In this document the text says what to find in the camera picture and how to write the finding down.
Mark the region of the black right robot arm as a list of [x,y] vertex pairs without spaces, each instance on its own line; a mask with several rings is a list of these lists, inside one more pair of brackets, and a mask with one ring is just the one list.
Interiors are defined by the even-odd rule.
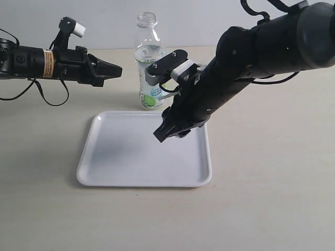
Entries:
[[261,12],[257,25],[232,26],[220,37],[214,58],[204,67],[191,61],[186,51],[175,50],[146,70],[151,85],[173,79],[172,104],[162,113],[154,136],[185,137],[203,126],[210,116],[249,84],[270,84],[271,77],[290,77],[308,70],[334,66],[334,5],[307,1],[273,5],[283,16],[271,19]]

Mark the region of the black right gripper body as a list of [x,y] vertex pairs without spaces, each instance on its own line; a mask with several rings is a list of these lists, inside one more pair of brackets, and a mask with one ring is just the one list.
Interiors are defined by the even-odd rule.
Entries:
[[183,86],[173,103],[162,114],[162,131],[189,131],[201,127],[210,116],[245,89],[250,78],[241,78],[241,71],[207,66],[194,83]]

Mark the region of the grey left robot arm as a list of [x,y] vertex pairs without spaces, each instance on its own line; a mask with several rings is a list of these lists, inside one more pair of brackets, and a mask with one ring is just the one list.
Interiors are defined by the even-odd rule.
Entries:
[[1,79],[62,79],[102,87],[105,80],[121,75],[122,67],[93,56],[85,47],[48,50],[1,39]]

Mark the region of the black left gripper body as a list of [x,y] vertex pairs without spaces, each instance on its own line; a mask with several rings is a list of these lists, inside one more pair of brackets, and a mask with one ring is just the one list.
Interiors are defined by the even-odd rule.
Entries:
[[44,79],[64,79],[75,81],[81,76],[95,76],[89,53],[85,47],[74,50],[43,50],[44,64],[41,77]]

